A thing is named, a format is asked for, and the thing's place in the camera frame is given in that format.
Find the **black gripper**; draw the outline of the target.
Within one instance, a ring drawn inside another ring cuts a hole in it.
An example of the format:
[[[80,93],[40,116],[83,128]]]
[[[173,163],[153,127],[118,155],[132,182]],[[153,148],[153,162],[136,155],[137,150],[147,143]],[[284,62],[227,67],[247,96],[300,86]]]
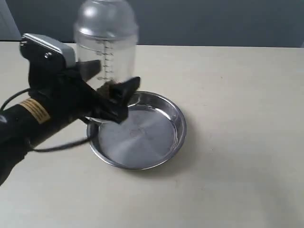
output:
[[[128,117],[128,104],[141,84],[140,77],[109,86],[110,100],[102,98],[87,82],[101,72],[100,60],[76,61],[67,67],[64,57],[52,50],[22,41],[21,55],[29,61],[28,83],[32,93],[51,101],[51,110],[123,122]]]

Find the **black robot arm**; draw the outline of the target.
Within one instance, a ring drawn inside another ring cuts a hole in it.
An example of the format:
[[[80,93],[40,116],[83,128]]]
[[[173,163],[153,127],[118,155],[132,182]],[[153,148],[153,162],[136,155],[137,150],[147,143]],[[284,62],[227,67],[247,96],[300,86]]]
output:
[[[106,86],[107,97],[88,85],[81,77],[81,67],[94,77],[101,70],[98,60],[73,62],[55,48],[34,41],[22,41],[20,52],[29,61],[28,99],[10,108],[0,109],[0,181],[29,152],[77,119],[89,117],[123,122],[128,116],[128,103],[140,86],[133,77]]]

